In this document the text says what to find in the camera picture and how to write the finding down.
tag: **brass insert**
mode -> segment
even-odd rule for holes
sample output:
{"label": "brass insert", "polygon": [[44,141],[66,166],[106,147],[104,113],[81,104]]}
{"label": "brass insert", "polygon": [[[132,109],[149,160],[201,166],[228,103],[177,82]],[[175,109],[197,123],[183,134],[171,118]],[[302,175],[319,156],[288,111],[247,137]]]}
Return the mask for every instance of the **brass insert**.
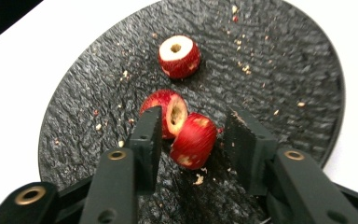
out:
{"label": "brass insert", "polygon": [[109,158],[109,160],[118,161],[118,160],[121,160],[124,157],[126,157],[126,152],[120,151],[120,150],[113,151],[113,152],[109,153],[107,155],[107,157]]}
{"label": "brass insert", "polygon": [[294,161],[302,161],[305,158],[303,154],[293,150],[285,151],[284,155]]}
{"label": "brass insert", "polygon": [[46,194],[45,188],[42,186],[34,186],[20,192],[14,202],[18,205],[26,205],[34,203]]}

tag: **screw hole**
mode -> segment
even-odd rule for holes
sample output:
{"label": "screw hole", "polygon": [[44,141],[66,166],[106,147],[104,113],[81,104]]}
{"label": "screw hole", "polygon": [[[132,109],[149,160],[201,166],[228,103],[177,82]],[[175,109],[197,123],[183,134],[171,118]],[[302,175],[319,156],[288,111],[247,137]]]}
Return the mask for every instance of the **screw hole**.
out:
{"label": "screw hole", "polygon": [[35,197],[38,194],[38,192],[36,190],[33,191],[29,191],[28,193],[26,193],[24,195],[24,199],[32,199],[33,197]]}
{"label": "screw hole", "polygon": [[112,161],[117,161],[126,157],[126,153],[124,151],[113,151],[107,157]]}
{"label": "screw hole", "polygon": [[291,159],[291,160],[294,160],[294,161],[302,161],[304,160],[304,155],[297,152],[297,151],[293,151],[293,150],[290,150],[290,151],[285,151],[284,152],[284,155]]}
{"label": "screw hole", "polygon": [[105,210],[98,216],[98,221],[103,224],[113,223],[115,220],[115,212],[112,210]]}
{"label": "screw hole", "polygon": [[348,220],[345,218],[344,215],[340,214],[339,212],[329,210],[327,211],[328,217],[335,221],[336,223],[346,224],[348,223]]}
{"label": "screw hole", "polygon": [[42,186],[34,186],[20,192],[14,201],[18,205],[26,205],[38,201],[45,194],[45,188]]}

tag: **cored apple slice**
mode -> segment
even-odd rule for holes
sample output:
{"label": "cored apple slice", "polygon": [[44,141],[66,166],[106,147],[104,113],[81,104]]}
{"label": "cored apple slice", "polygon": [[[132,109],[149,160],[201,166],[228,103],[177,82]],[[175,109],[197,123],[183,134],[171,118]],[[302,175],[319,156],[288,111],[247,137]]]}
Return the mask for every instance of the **cored apple slice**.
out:
{"label": "cored apple slice", "polygon": [[202,114],[191,113],[172,143],[170,156],[179,165],[197,170],[208,160],[216,138],[214,123]]}
{"label": "cored apple slice", "polygon": [[187,118],[186,102],[176,91],[169,89],[154,91],[144,100],[140,109],[140,115],[146,109],[156,105],[161,105],[162,138],[173,139],[179,134]]}
{"label": "cored apple slice", "polygon": [[189,77],[199,68],[200,50],[189,37],[174,35],[159,47],[158,62],[162,71],[172,79]]}

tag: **white background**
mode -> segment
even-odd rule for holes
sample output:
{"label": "white background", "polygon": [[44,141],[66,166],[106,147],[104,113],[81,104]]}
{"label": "white background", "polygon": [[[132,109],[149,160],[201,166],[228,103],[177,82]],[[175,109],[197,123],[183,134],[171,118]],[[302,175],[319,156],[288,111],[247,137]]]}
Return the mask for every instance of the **white background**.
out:
{"label": "white background", "polygon": [[[45,0],[0,35],[0,203],[40,181],[39,132],[62,77],[98,36],[157,0]],[[358,1],[290,0],[325,31],[346,82],[345,118],[325,173],[358,191]]]}

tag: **black textured plate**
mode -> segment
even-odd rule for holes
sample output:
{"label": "black textured plate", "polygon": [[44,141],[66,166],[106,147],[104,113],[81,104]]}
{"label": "black textured plate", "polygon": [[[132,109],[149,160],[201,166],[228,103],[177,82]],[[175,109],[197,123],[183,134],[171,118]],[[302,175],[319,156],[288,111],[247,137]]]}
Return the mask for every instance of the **black textured plate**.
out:
{"label": "black textured plate", "polygon": [[[192,77],[172,81],[158,66],[158,46],[172,35],[188,35],[199,45],[202,60]],[[161,1],[106,31],[68,70],[40,133],[41,179],[64,189],[92,175],[100,155],[133,130],[144,98],[162,88],[180,92],[190,112],[210,117],[217,127],[225,123],[227,105],[245,106],[280,147],[309,152],[321,166],[343,117],[344,82],[334,48],[295,7],[282,1]],[[206,170],[179,168],[168,156],[170,142],[164,143],[157,191],[140,198],[141,223],[260,223],[268,217],[236,183],[222,135]],[[201,185],[193,185],[196,174],[204,176]]]}

